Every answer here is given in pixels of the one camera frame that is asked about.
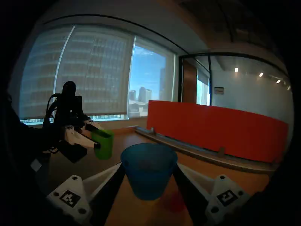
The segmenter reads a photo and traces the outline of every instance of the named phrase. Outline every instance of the black frame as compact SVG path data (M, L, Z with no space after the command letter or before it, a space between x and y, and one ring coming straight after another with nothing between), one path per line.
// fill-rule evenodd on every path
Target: black frame
M282 74L284 74L288 79L289 76L288 74L281 69L279 66L276 64L265 60L261 57L258 56L253 56L249 54L244 54L244 53L234 53L234 52L204 52L204 53L194 53L194 54L188 54L184 56L179 56L179 89L178 89L178 102L182 102L182 94L183 94L183 80L184 80L184 73L183 73L183 59L186 58L192 58L195 59L195 57L200 57L200 56L207 56L208 57L208 64L209 64L209 94L210 94L210 106L212 105L212 71L211 71L211 56L226 56L226 57L243 57L243 58L248 58L252 60L257 60L263 63L266 63L274 68L276 68L278 71L280 71Z

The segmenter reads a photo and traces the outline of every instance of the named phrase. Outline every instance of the red panel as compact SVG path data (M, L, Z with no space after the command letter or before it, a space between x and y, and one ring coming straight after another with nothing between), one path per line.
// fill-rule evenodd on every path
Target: red panel
M246 111L191 103L149 101L147 129L225 154L263 162L279 161L288 125Z

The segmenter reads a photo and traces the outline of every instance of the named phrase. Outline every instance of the roller shade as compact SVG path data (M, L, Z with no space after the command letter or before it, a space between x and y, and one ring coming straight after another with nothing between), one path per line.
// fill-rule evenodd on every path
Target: roller shade
M49 97L53 94L58 61L72 26L53 29L39 35L23 71L19 117L44 118Z
M126 114L134 36L96 27L76 26L58 70L55 92L74 81L87 115Z

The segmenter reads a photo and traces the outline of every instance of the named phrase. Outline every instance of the blue cup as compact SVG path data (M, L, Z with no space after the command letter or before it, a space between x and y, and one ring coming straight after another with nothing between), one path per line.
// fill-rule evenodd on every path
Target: blue cup
M176 152L162 144L136 144L121 154L133 192L142 200L155 200L163 194L177 160Z

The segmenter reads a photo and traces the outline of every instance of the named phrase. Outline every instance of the skyscraper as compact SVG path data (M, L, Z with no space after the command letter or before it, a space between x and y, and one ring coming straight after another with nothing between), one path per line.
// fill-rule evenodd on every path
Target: skyscraper
M131 91L129 92L129 100L130 100L130 101L136 100L136 91L135 91L135 90L131 90Z
M152 99L152 91L147 89L145 93L145 102L148 103L148 101L151 99Z
M146 89L143 86L140 87L138 100L146 103Z
M164 87L165 87L165 72L166 69L162 68L160 71L160 87L159 87L159 100L161 101L166 101L166 95L164 92Z

